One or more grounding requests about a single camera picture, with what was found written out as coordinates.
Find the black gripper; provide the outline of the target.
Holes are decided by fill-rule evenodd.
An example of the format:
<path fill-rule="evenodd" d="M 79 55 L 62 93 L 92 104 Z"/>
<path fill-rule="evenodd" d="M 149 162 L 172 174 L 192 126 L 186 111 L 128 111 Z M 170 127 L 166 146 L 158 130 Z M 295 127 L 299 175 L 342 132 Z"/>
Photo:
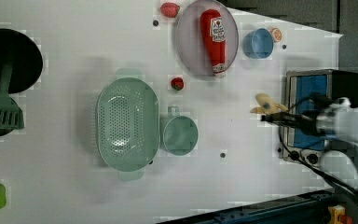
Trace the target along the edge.
<path fill-rule="evenodd" d="M 282 112 L 282 115 L 262 115 L 261 121 L 281 122 L 285 127 L 299 129 L 306 135 L 317 135 L 316 120 L 306 115 L 295 115 Z"/>

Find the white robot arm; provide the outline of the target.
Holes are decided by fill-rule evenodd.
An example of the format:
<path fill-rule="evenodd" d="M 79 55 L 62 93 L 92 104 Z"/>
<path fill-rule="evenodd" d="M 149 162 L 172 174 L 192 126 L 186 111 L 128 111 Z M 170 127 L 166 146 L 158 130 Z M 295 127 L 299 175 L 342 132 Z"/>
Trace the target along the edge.
<path fill-rule="evenodd" d="M 358 107 L 352 107 L 347 97 L 332 100 L 313 94 L 284 110 L 264 112 L 261 120 L 328 139 L 325 149 L 345 153 L 358 173 Z"/>

